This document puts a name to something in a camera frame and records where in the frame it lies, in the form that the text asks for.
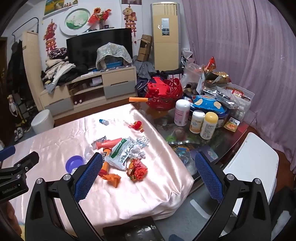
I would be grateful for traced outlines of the person left hand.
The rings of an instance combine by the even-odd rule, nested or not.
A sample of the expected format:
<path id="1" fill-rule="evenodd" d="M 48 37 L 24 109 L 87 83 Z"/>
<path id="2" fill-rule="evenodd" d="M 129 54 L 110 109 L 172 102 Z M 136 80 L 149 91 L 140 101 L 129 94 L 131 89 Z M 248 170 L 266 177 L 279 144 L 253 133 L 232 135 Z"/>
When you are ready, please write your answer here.
<path id="1" fill-rule="evenodd" d="M 1 240 L 23 240 L 22 230 L 15 216 L 15 210 L 11 203 L 1 204 Z"/>

